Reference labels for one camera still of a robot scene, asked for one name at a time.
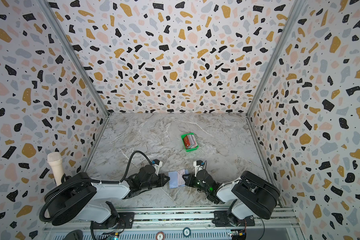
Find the white pink credit card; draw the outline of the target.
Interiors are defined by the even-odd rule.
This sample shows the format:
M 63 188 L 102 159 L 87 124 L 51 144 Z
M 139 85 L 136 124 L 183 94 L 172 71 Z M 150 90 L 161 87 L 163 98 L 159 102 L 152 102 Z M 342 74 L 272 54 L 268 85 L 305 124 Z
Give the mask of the white pink credit card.
M 177 171 L 177 174 L 178 174 L 178 185 L 179 186 L 185 185 L 185 181 L 183 180 L 182 175 L 186 174 L 186 170 Z

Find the green card tray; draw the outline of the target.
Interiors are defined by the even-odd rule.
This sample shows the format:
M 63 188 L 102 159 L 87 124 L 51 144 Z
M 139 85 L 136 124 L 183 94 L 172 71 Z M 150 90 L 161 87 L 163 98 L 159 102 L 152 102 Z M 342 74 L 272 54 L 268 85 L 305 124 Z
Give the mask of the green card tray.
M 196 136 L 194 133 L 182 135 L 181 138 L 183 141 L 184 149 L 187 153 L 195 151 L 199 148 L 199 145 L 196 141 Z

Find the cards stack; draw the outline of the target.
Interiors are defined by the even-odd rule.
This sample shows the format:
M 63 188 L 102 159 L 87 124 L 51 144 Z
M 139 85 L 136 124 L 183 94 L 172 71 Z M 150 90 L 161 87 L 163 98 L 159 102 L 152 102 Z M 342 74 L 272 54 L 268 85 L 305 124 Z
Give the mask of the cards stack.
M 196 138 L 193 134 L 188 134 L 184 136 L 183 143 L 186 150 L 194 149 L 198 146 Z

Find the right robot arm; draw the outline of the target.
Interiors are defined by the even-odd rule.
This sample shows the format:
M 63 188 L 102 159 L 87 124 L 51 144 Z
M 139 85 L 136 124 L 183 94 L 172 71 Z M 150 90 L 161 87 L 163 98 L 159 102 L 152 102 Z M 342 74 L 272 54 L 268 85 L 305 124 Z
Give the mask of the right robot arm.
M 230 215 L 237 220 L 253 215 L 269 220 L 281 194 L 277 187 L 249 171 L 225 184 L 216 182 L 207 170 L 182 178 L 186 186 L 206 194 L 214 204 L 231 202 Z

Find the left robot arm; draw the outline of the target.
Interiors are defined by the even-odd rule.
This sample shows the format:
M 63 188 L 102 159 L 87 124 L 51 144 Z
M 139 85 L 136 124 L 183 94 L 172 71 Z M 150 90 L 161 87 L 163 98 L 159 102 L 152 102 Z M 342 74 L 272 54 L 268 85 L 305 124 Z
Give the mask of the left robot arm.
M 127 200 L 165 186 L 170 177 L 158 172 L 157 164 L 146 165 L 139 172 L 120 181 L 95 180 L 79 173 L 51 190 L 39 219 L 53 226 L 72 220 L 91 221 L 111 228 L 120 222 L 121 214 L 110 199 Z

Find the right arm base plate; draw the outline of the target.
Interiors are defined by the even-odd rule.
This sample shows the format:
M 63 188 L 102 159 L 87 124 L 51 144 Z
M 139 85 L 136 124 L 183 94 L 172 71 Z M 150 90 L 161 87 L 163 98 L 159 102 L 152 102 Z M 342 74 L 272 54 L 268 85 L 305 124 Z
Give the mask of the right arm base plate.
M 240 227 L 243 228 L 253 227 L 255 226 L 255 220 L 253 216 L 249 216 L 244 218 L 243 220 L 239 220 L 232 213 L 228 213 L 228 211 L 214 211 L 214 217 L 212 219 L 212 223 L 216 227 Z

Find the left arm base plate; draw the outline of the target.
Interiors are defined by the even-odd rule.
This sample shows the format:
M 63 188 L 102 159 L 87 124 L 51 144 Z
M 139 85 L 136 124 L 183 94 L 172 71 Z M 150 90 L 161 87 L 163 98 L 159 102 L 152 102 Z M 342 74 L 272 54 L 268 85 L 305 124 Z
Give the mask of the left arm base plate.
M 94 222 L 92 224 L 93 230 L 110 230 L 110 229 L 131 229 L 134 223 L 135 213 L 134 212 L 122 212 L 118 213 L 115 217 L 111 215 L 103 223 L 99 224 Z

